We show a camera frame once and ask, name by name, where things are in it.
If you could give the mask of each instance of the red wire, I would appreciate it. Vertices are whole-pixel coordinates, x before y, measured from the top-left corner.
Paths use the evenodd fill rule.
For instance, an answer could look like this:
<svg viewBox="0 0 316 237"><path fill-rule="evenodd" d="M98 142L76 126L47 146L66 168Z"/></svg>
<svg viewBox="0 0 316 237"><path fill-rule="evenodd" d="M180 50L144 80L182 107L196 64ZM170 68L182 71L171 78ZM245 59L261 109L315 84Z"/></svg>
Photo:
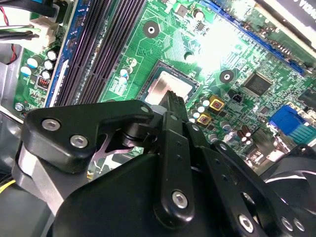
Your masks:
<svg viewBox="0 0 316 237"><path fill-rule="evenodd" d="M4 8L2 6L0 6L0 11L3 13L4 23L7 26L9 26L10 25L9 24L9 19L6 16L5 10L4 10ZM11 49L12 49L13 54L12 54L12 57L11 57L10 62L8 64L13 63L16 60L16 57L17 57L17 55L15 53L15 46L14 46L14 44L11 44Z"/></svg>

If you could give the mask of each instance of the screw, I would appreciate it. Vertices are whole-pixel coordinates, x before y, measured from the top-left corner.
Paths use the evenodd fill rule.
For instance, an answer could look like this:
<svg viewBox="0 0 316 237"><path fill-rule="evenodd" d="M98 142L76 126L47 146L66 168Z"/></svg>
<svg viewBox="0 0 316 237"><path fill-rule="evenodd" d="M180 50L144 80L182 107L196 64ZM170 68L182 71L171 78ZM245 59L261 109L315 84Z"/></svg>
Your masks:
<svg viewBox="0 0 316 237"><path fill-rule="evenodd" d="M81 135L74 135L70 138L70 143L76 148L85 148L88 145L88 140Z"/></svg>
<svg viewBox="0 0 316 237"><path fill-rule="evenodd" d="M227 150L227 147L224 144L219 145L223 150Z"/></svg>
<svg viewBox="0 0 316 237"><path fill-rule="evenodd" d="M289 231L293 231L293 226L291 225L291 223L285 218L282 217L281 218L282 224L289 230Z"/></svg>
<svg viewBox="0 0 316 237"><path fill-rule="evenodd" d="M187 197L182 192L174 191L172 194L172 200L178 208L184 209L188 206Z"/></svg>
<svg viewBox="0 0 316 237"><path fill-rule="evenodd" d="M14 108L16 111L22 112L24 110L24 105L21 103L16 103Z"/></svg>
<svg viewBox="0 0 316 237"><path fill-rule="evenodd" d="M149 112L149 110L148 110L146 107L144 107L144 106L142 106L142 107L140 107L140 108L141 108L141 110L144 111L145 113L148 113L148 112Z"/></svg>
<svg viewBox="0 0 316 237"><path fill-rule="evenodd" d="M251 223L251 221L243 214L238 216L239 219L239 223L241 224L241 226L248 231L249 233L253 232L253 225Z"/></svg>
<svg viewBox="0 0 316 237"><path fill-rule="evenodd" d="M294 218L294 224L296 225L296 227L300 230L300 231L305 231L304 226L302 225L302 223L297 220L296 218Z"/></svg>
<svg viewBox="0 0 316 237"><path fill-rule="evenodd" d="M45 119L41 125L48 131L57 131L60 128L60 123L51 118Z"/></svg>
<svg viewBox="0 0 316 237"><path fill-rule="evenodd" d="M178 120L178 118L175 116L175 115L170 115L170 117L173 119L173 120Z"/></svg>
<svg viewBox="0 0 316 237"><path fill-rule="evenodd" d="M192 128L193 128L195 131L198 131L198 126L196 126L195 124L192 125Z"/></svg>

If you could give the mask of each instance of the black ram slot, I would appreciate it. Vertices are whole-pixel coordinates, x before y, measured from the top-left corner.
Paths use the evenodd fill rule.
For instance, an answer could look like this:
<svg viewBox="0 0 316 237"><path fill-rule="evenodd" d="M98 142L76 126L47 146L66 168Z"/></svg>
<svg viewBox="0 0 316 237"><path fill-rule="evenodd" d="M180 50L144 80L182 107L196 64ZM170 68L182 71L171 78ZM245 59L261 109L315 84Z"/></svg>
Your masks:
<svg viewBox="0 0 316 237"><path fill-rule="evenodd" d="M84 68L93 53L96 40L113 2L113 0L94 0L92 2L79 38L80 42L77 44L76 51L70 61L70 68L56 101L57 106L71 104L74 93L81 82Z"/></svg>
<svg viewBox="0 0 316 237"><path fill-rule="evenodd" d="M113 72L146 0L127 0L117 7L108 34L102 42L96 65L87 79L80 104L96 103Z"/></svg>

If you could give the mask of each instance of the blue pcie slot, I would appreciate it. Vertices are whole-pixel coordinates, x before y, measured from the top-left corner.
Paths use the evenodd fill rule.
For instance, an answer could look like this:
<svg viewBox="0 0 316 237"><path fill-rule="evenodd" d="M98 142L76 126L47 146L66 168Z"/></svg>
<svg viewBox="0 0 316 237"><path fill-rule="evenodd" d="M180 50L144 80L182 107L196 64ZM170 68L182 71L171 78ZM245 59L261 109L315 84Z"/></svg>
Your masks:
<svg viewBox="0 0 316 237"><path fill-rule="evenodd" d="M302 69L298 64L296 64L295 62L287 61L285 59L285 56L281 52L274 49L270 44L264 42L260 37L256 36L256 34L254 34L253 32L245 30L242 27L242 23L240 23L238 20L233 18L231 15L227 14L221 7L219 7L218 5L216 5L215 3L213 3L209 0L201 0L199 3L202 4L203 6L209 7L212 11L214 11L218 15L222 16L223 18L225 18L232 25L236 26L239 30L241 30L247 36L252 38L254 41L257 42L257 44L261 45L267 51L272 53L276 58L281 60L283 63L285 63L291 69L295 70L296 72L298 72L302 76L305 75L304 69Z"/></svg>
<svg viewBox="0 0 316 237"><path fill-rule="evenodd" d="M83 29L83 24L78 25L76 20L82 19L82 23L83 23L89 10L90 2L91 2L90 0L78 0L75 13L74 13L67 37L66 37L65 45L62 48L61 57L57 65L56 73L55 73L54 78L52 79L51 88L47 95L47 101L46 101L45 107L49 107L50 105L50 102L54 94L54 91L56 89L56 84L61 72L63 72L64 75L67 72L67 69L65 71L65 69L63 68L63 65L67 60L71 59L73 55L73 51L76 47L75 42L78 41L80 33Z"/></svg>

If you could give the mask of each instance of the yellow wire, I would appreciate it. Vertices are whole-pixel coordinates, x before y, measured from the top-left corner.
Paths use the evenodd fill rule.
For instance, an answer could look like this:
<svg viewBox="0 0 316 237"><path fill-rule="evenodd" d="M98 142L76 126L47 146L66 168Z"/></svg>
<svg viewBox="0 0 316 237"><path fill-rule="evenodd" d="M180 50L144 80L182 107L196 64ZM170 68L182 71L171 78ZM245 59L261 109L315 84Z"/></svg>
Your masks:
<svg viewBox="0 0 316 237"><path fill-rule="evenodd" d="M0 193L2 193L7 187L9 187L11 184L14 184L14 183L15 183L15 180L12 180L12 181L6 183L5 185L2 185L0 187Z"/></svg>

